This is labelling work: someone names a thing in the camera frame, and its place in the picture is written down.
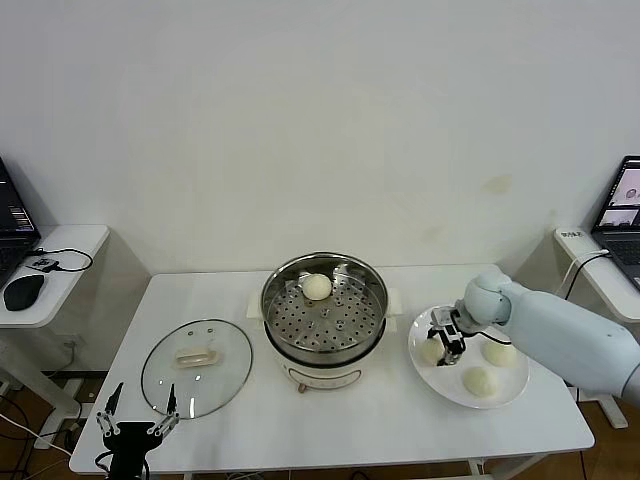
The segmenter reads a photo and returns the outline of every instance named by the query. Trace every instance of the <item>computer mouse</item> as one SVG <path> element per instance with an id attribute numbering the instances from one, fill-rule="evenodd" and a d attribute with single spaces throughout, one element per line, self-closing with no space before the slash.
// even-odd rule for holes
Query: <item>computer mouse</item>
<path id="1" fill-rule="evenodd" d="M 44 283 L 44 275 L 21 277 L 4 289 L 4 304 L 7 310 L 17 312 L 33 305 Z"/>

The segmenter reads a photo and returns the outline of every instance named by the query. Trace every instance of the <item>wooden floor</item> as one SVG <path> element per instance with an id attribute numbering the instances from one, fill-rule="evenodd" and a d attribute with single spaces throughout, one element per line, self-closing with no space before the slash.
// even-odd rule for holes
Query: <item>wooden floor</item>
<path id="1" fill-rule="evenodd" d="M 76 398 L 81 402 L 93 401 L 97 396 L 101 385 L 100 380 L 87 380 Z M 27 414 L 32 430 L 39 431 L 50 407 L 28 389 L 18 392 L 10 392 L 9 398 L 15 401 Z M 629 428 L 614 430 L 609 426 L 607 419 L 597 403 L 581 403 L 585 418 L 589 422 L 596 437 L 596 445 L 584 453 L 584 465 L 586 478 L 589 480 L 640 480 L 640 410 L 619 402 L 627 420 Z M 0 412 L 8 417 L 24 423 L 24 419 L 18 410 L 6 401 L 0 401 Z M 80 431 L 74 432 L 77 440 Z M 24 437 L 21 430 L 0 419 L 0 434 L 13 437 Z M 56 445 L 63 446 L 63 438 L 58 435 Z M 20 480 L 22 474 L 12 477 L 7 471 L 14 470 L 22 452 L 25 442 L 20 440 L 8 440 L 0 438 L 0 480 Z M 33 450 L 29 463 L 24 466 L 26 455 L 23 457 L 20 468 L 26 468 L 29 475 L 57 463 L 54 467 L 38 475 L 39 479 L 102 479 L 101 475 L 80 476 L 72 473 L 65 459 L 65 455 L 54 449 Z M 487 471 L 491 470 L 495 462 L 487 465 Z M 362 471 L 366 477 L 356 475 L 354 480 L 401 480 L 413 478 L 433 478 L 443 476 L 466 475 L 469 473 L 467 464 L 444 463 L 425 465 L 395 465 L 388 467 L 371 468 L 341 468 L 331 470 L 298 470 L 292 471 L 289 477 L 288 471 L 267 472 L 263 474 L 265 480 L 320 480 L 330 478 L 332 480 L 350 480 L 356 471 Z M 161 480 L 182 479 L 179 475 L 165 475 L 154 477 Z M 199 480 L 225 479 L 224 474 L 197 475 Z M 529 470 L 515 477 L 517 480 L 555 479 L 584 480 L 579 453 L 558 454 L 547 457 Z"/>

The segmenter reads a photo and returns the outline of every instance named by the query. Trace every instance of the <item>white wall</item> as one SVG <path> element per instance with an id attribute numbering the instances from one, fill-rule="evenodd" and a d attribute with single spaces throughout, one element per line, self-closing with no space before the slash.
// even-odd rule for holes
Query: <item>white wall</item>
<path id="1" fill-rule="evenodd" d="M 639 16 L 634 0 L 4 1 L 0 155 L 41 222 L 108 224 L 150 273 L 330 249 L 544 284 L 545 232 L 582 223 L 640 151 Z"/>

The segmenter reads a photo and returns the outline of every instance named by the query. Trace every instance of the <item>black cable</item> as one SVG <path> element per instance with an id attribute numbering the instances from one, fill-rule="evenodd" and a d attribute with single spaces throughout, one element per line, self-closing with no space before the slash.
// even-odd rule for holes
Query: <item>black cable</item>
<path id="1" fill-rule="evenodd" d="M 580 409 L 580 389 L 576 387 L 576 406 Z M 582 467 L 582 478 L 587 480 L 587 469 L 584 467 L 584 452 L 580 450 L 580 466 Z"/>
<path id="2" fill-rule="evenodd" d="M 8 401 L 10 404 L 12 404 L 14 407 L 16 407 L 16 409 L 20 412 L 20 414 L 22 415 L 22 418 L 24 418 L 24 423 L 25 426 L 27 428 L 31 428 L 29 425 L 29 417 L 27 417 L 27 414 L 25 413 L 25 411 L 22 409 L 22 407 L 20 407 L 17 403 L 15 403 L 13 400 L 11 400 L 10 398 L 5 397 L 4 395 L 0 395 L 4 400 Z M 22 447 L 22 451 L 20 452 L 20 456 L 18 457 L 18 463 L 16 463 L 16 466 L 13 470 L 9 470 L 9 471 L 3 471 L 2 473 L 11 473 L 11 478 L 10 480 L 13 480 L 16 477 L 17 473 L 22 473 L 22 477 L 24 478 L 25 476 L 29 476 L 29 472 L 27 471 L 27 465 L 25 463 L 24 467 L 20 468 L 20 465 L 22 465 L 22 460 L 25 457 L 25 453 L 27 453 L 27 448 L 29 447 L 29 441 L 31 440 L 31 438 L 26 437 L 26 438 L 22 438 L 22 439 L 17 439 L 17 440 L 23 440 L 24 441 L 24 446 Z"/>
<path id="3" fill-rule="evenodd" d="M 2 400 L 5 400 L 7 402 L 9 402 L 11 405 L 13 405 L 14 407 L 16 407 L 16 409 L 20 412 L 20 414 L 22 415 L 22 418 L 24 418 L 25 423 L 29 423 L 29 420 L 27 419 L 27 414 L 24 412 L 24 410 L 22 409 L 22 407 L 20 405 L 18 405 L 16 402 L 14 402 L 13 400 L 11 400 L 8 397 L 5 397 L 4 395 L 0 395 L 0 398 Z M 27 434 L 26 437 L 12 437 L 10 435 L 5 435 L 4 433 L 0 433 L 0 437 L 2 438 L 6 438 L 7 440 L 29 440 L 31 438 L 31 436 L 29 434 Z"/>
<path id="4" fill-rule="evenodd" d="M 104 470 L 105 472 L 107 472 L 107 475 L 109 475 L 109 473 L 110 473 L 109 472 L 109 468 L 104 463 L 100 463 L 100 460 L 102 460 L 105 457 L 108 457 L 109 455 L 113 455 L 113 452 L 102 452 L 93 461 L 93 463 L 96 464 L 96 467 L 98 467 L 99 469 Z"/>
<path id="5" fill-rule="evenodd" d="M 93 257 L 91 255 L 89 255 L 86 252 L 83 252 L 82 250 L 76 250 L 75 248 L 61 248 L 59 250 L 44 250 L 42 248 L 38 248 L 36 250 L 33 250 L 32 252 L 27 253 L 27 256 L 43 256 L 43 255 L 51 255 L 54 253 L 63 253 L 63 252 L 74 252 L 79 255 L 84 255 L 89 259 L 89 264 L 81 268 L 62 268 L 60 266 L 55 266 L 53 267 L 52 270 L 55 270 L 58 272 L 83 272 L 84 270 L 88 270 L 89 268 L 91 268 L 91 266 L 93 265 Z"/>
<path id="6" fill-rule="evenodd" d="M 76 402 L 78 404 L 78 415 L 76 415 L 76 419 L 75 419 L 75 421 L 73 423 L 76 424 L 76 425 L 79 425 L 78 422 L 80 422 L 80 417 L 82 416 L 82 404 L 77 400 L 76 400 Z M 48 437 L 50 435 L 57 435 L 57 434 L 62 433 L 62 432 L 65 432 L 64 438 L 62 440 L 65 450 L 67 450 L 68 452 L 73 451 L 73 449 L 75 448 L 75 445 L 72 443 L 73 431 L 71 429 L 69 429 L 69 428 L 63 428 L 63 429 L 57 430 L 55 432 L 43 433 L 42 435 L 39 435 L 39 436 L 40 437 Z M 17 473 L 19 471 L 22 472 L 23 478 L 25 476 L 26 477 L 29 476 L 29 472 L 28 472 L 27 468 L 29 467 L 29 462 L 31 461 L 31 456 L 33 455 L 33 451 L 35 449 L 36 439 L 37 439 L 37 437 L 34 437 L 31 434 L 27 434 L 27 435 L 28 435 L 28 437 L 27 437 L 27 440 L 25 442 L 25 446 L 22 449 L 22 453 L 20 455 L 20 462 L 22 462 L 22 458 L 24 457 L 24 453 L 25 453 L 25 451 L 27 449 L 27 445 L 29 445 L 30 441 L 32 441 L 31 448 L 29 449 L 29 453 L 27 454 L 27 457 L 26 457 L 27 459 L 26 459 L 26 462 L 24 463 L 24 467 L 22 468 L 22 470 L 16 469 L 17 471 L 15 472 L 15 473 Z"/>
<path id="7" fill-rule="evenodd" d="M 578 267 L 578 269 L 576 270 L 576 273 L 573 274 L 573 279 L 571 280 L 571 284 L 569 284 L 569 290 L 567 290 L 567 293 L 565 294 L 564 299 L 565 300 L 569 299 L 569 295 L 571 295 L 571 290 L 573 289 L 573 286 L 575 285 L 576 280 L 578 279 L 578 274 L 580 273 L 580 270 L 582 270 L 587 263 L 595 260 L 596 258 L 610 257 L 610 256 L 611 255 L 609 255 L 608 253 L 601 253 L 600 255 L 596 255 L 595 257 L 591 257 L 589 260 L 585 260 L 584 262 L 582 262 Z"/>
<path id="8" fill-rule="evenodd" d="M 489 340 L 493 340 L 494 342 L 499 343 L 500 345 L 511 345 L 511 342 L 507 340 L 498 340 L 496 337 L 492 337 L 488 333 L 485 333 L 485 332 L 478 332 L 478 333 L 483 337 L 487 337 Z"/>
<path id="9" fill-rule="evenodd" d="M 70 367 L 71 365 L 73 365 L 73 362 L 76 361 L 76 342 L 65 343 L 64 345 L 66 347 L 71 345 L 71 358 L 69 358 L 69 361 L 67 363 L 65 363 L 63 366 L 61 366 L 59 369 L 55 370 L 53 373 L 48 374 L 47 378 L 52 378 L 52 377 L 56 376 L 58 373 L 60 373 L 65 368 Z"/>

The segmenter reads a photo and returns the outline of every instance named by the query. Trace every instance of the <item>white shelf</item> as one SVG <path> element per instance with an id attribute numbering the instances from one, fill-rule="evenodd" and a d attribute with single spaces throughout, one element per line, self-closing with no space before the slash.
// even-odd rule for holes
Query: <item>white shelf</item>
<path id="1" fill-rule="evenodd" d="M 147 455 L 152 472 L 258 471 L 345 465 L 427 463 L 562 452 L 594 439 L 564 382 L 531 362 L 531 380 L 512 404 L 494 410 L 456 405 L 431 390 L 413 369 L 407 334 L 427 307 L 459 298 L 468 281 L 493 265 L 379 268 L 402 296 L 397 331 L 385 332 L 363 377 L 335 391 L 299 394 L 279 370 L 263 328 L 247 304 L 270 272 L 156 275 L 140 303 L 96 400 L 124 382 L 116 418 L 160 417 L 146 404 L 140 373 L 167 333 L 187 322 L 220 318 L 251 340 L 246 384 L 220 410 L 183 420 Z M 71 459 L 78 473 L 99 472 L 104 451 L 95 409 Z"/>
<path id="2" fill-rule="evenodd" d="M 41 227 L 42 240 L 34 247 L 45 250 L 61 248 L 75 248 L 88 253 L 92 257 L 98 252 L 106 238 L 109 229 L 105 225 L 58 225 L 55 227 Z M 49 255 L 60 261 L 64 268 L 80 268 L 87 259 L 72 252 Z M 40 289 L 36 302 L 20 312 L 7 310 L 3 296 L 4 288 L 13 280 L 36 275 L 42 272 L 21 266 L 11 276 L 0 291 L 0 328 L 37 328 L 47 325 L 71 293 L 83 272 L 51 272 L 45 275 L 45 282 Z"/>
<path id="3" fill-rule="evenodd" d="M 571 260 L 602 248 L 581 228 L 558 228 L 555 239 Z M 617 318 L 623 322 L 640 322 L 640 292 L 612 260 L 599 258 L 585 265 L 582 272 Z"/>

